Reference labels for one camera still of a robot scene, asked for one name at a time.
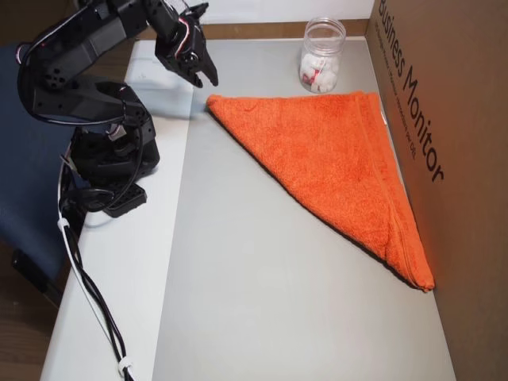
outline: black cable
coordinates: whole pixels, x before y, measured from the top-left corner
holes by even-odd
[[[81,279],[83,281],[83,285],[87,289],[87,292],[90,294],[90,296],[94,299],[94,301],[97,303],[98,307],[100,308],[102,315],[104,316],[104,320],[106,322],[108,331],[110,333],[110,339],[111,344],[113,345],[113,349],[115,351],[115,356],[117,357],[117,361],[120,361],[121,357],[120,354],[116,348],[116,340],[115,335],[119,336],[119,342],[123,343],[123,339],[121,338],[120,331],[118,330],[118,327],[113,319],[113,316],[111,315],[111,312],[106,304],[106,301],[102,297],[100,291],[98,290],[97,286],[95,285],[94,281],[90,278],[90,276],[87,274],[87,272],[83,268],[83,262],[81,259],[81,253],[79,251],[79,246],[77,239],[74,237],[74,233],[68,229],[66,230],[66,237],[69,241],[69,244],[72,244],[74,247],[74,253],[77,256],[77,260],[75,257],[72,257],[71,259],[74,262],[74,265],[79,271],[79,275],[81,276]],[[125,346],[122,345],[122,354],[125,353]]]
[[[124,105],[124,108],[125,108],[125,101],[123,99],[122,99],[122,104]],[[104,206],[97,206],[96,208],[85,207],[85,209],[88,212],[96,213],[96,212],[100,212],[100,211],[102,211],[104,209],[110,208],[118,200],[120,200],[120,198],[133,185],[134,181],[136,181],[137,174],[138,174],[138,172],[140,170],[141,163],[143,162],[143,151],[144,151],[143,130],[142,130],[140,125],[138,125],[137,132],[138,132],[138,136],[137,136],[137,158],[136,158],[136,164],[135,164],[134,172],[131,174],[131,176],[129,177],[129,180],[127,180],[127,183],[125,183],[125,185],[122,187],[122,189],[119,192],[117,192],[116,194],[114,194],[114,196],[111,199],[111,201],[109,201]],[[67,203],[67,200],[70,197],[71,197],[71,193],[70,192],[66,192],[66,194],[64,194],[62,196],[62,198],[59,200],[59,208],[60,208],[60,210],[62,210],[65,207],[65,205]]]
[[[106,119],[104,121],[60,121],[57,119],[51,119],[48,117],[43,117],[42,115],[35,114],[30,107],[27,107],[26,99],[23,95],[22,91],[22,79],[23,74],[25,72],[25,69],[27,67],[27,63],[29,60],[29,57],[33,53],[33,51],[44,41],[46,41],[49,37],[54,35],[55,33],[59,32],[64,26],[69,24],[71,21],[75,20],[77,17],[81,16],[86,10],[88,10],[88,7],[90,6],[91,2],[88,2],[83,8],[78,10],[76,13],[72,14],[67,19],[61,21],[60,23],[56,24],[52,29],[50,29],[48,32],[46,32],[44,35],[36,39],[29,47],[29,50],[23,55],[23,58],[20,63],[19,72],[17,73],[17,92],[19,93],[19,97],[21,100],[21,104],[23,107],[25,107],[25,110],[30,114],[31,117],[37,119],[38,121],[43,121],[46,123],[52,123],[54,125],[70,125],[70,126],[85,126],[85,125],[108,125],[111,123],[118,123],[125,120],[125,108],[124,113],[120,117],[112,117],[110,119]]]
[[[137,131],[138,131],[138,137],[137,137],[138,145],[137,145],[136,167],[134,168],[134,172],[131,174],[129,180],[127,181],[127,183],[125,183],[125,185],[122,187],[120,192],[116,193],[114,195],[114,198],[110,202],[108,202],[106,204],[106,206],[101,206],[98,208],[90,208],[88,210],[89,212],[92,212],[92,213],[93,212],[100,212],[101,210],[110,208],[112,205],[114,205],[115,202],[117,202],[127,192],[127,190],[133,185],[134,181],[136,180],[137,173],[139,172],[141,163],[143,162],[143,151],[144,151],[143,130],[139,126]]]

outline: white table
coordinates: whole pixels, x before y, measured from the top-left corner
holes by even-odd
[[[102,214],[87,216],[80,247],[85,267],[101,288],[123,334],[137,381],[152,377],[181,381],[318,376],[337,379],[339,375],[344,379],[455,379],[433,294],[410,289],[310,217],[269,176],[261,175],[253,159],[202,112],[211,91],[230,96],[308,94],[296,79],[299,44],[209,41],[221,84],[216,89],[205,84],[204,89],[194,91],[194,96],[188,85],[175,81],[154,63],[153,42],[135,48],[137,63],[130,67],[128,81],[136,83],[135,90],[153,114],[178,117],[154,117],[161,161],[154,175],[140,181],[148,194],[147,204],[117,220]],[[246,73],[246,67],[258,70]],[[377,91],[367,45],[361,38],[348,40],[335,89],[354,90]],[[191,110],[191,98],[193,116],[189,124],[185,117]],[[241,184],[232,179],[231,173],[241,179]],[[209,189],[203,188],[204,178],[211,184]],[[225,190],[227,187],[236,187],[239,199],[234,199],[236,196]],[[229,201],[241,205],[241,195],[252,197],[254,188],[260,191],[259,199],[263,201],[253,203],[251,209],[218,208]],[[266,220],[260,214],[264,209],[261,213],[269,215],[270,208],[281,211],[286,218],[276,222],[288,227],[284,237],[251,240],[250,246],[243,249],[244,257],[235,256],[245,231],[270,235],[265,226],[269,224],[263,223]],[[217,214],[231,228],[228,224],[235,217],[243,221],[246,212],[254,216],[253,221],[246,221],[247,227],[233,227],[237,229],[233,233],[236,237],[229,239],[213,227],[213,216]],[[173,240],[175,221],[179,225]],[[283,254],[290,244],[288,237],[294,232],[299,237],[291,250],[299,257],[295,262],[288,256],[286,264],[299,274],[299,281],[294,283],[297,287],[291,292],[298,293],[300,302],[288,300],[284,308],[278,308],[283,295],[280,290],[293,284],[279,275],[286,266]],[[208,253],[203,245],[211,250],[222,245],[225,250]],[[274,245],[281,250],[274,252]],[[308,248],[306,252],[302,251],[303,245]],[[210,259],[219,262],[214,268],[224,275],[224,284],[212,281]],[[271,266],[264,267],[270,261]],[[228,273],[225,270],[229,264],[232,271]],[[240,276],[238,295],[226,292],[235,274],[252,275],[252,269],[261,270],[260,282],[274,287],[273,294],[271,288],[259,290],[258,285]],[[208,298],[209,292],[214,293],[214,300]],[[232,300],[251,321],[235,320],[235,311],[221,308],[231,306]],[[246,310],[253,305],[258,314]],[[270,330],[274,319],[264,317],[270,309],[278,310],[274,317],[279,324],[276,330]],[[252,323],[252,327],[244,329],[244,323]],[[306,338],[304,344],[295,340],[295,332]],[[273,343],[272,333],[277,338]],[[208,335],[209,342],[203,334]],[[260,339],[259,348],[253,345],[256,339]],[[252,371],[251,359],[259,361],[259,377]],[[73,275],[60,307],[42,379],[119,379],[110,345]]]

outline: orange towel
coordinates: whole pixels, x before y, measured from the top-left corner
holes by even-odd
[[[208,107],[314,215],[424,291],[434,281],[377,94],[223,98]]]

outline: cotton ball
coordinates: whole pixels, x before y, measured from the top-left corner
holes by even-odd
[[[323,57],[323,71],[324,70],[332,70],[333,65],[335,64],[335,57]]]
[[[300,79],[304,83],[312,83],[315,72],[316,71],[311,66],[305,65],[302,62],[302,65],[300,66]]]
[[[311,91],[318,93],[327,93],[331,91],[337,83],[337,75],[332,71],[322,71],[314,78]]]
[[[326,65],[325,57],[316,57],[314,54],[305,54],[302,58],[302,66],[312,67],[315,70],[322,70]]]

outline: clear plastic jar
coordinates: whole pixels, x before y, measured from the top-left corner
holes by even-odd
[[[327,17],[309,21],[303,37],[300,82],[313,93],[327,93],[337,84],[345,27]]]

